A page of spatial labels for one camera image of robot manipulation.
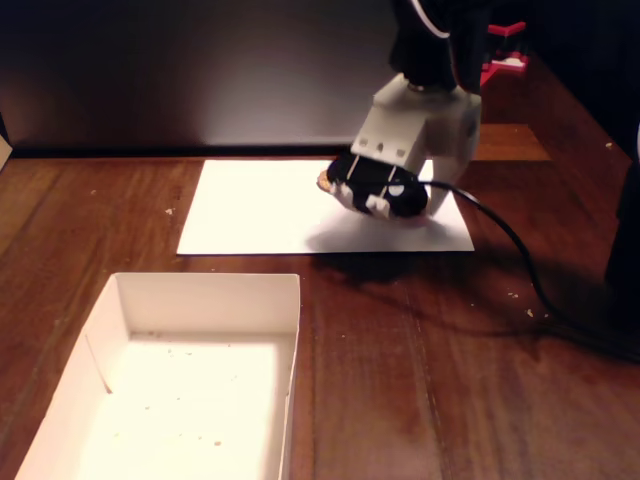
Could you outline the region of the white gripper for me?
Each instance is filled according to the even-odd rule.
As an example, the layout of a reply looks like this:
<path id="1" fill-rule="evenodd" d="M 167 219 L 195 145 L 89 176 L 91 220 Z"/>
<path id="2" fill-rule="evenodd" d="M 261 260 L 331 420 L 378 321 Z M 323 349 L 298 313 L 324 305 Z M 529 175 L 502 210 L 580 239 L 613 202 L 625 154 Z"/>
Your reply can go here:
<path id="1" fill-rule="evenodd" d="M 373 97 L 351 145 L 351 153 L 422 171 L 422 179 L 456 185 L 474 158 L 479 141 L 482 100 L 460 87 L 420 90 L 401 75 Z M 448 191 L 430 185 L 427 214 L 433 217 Z"/>

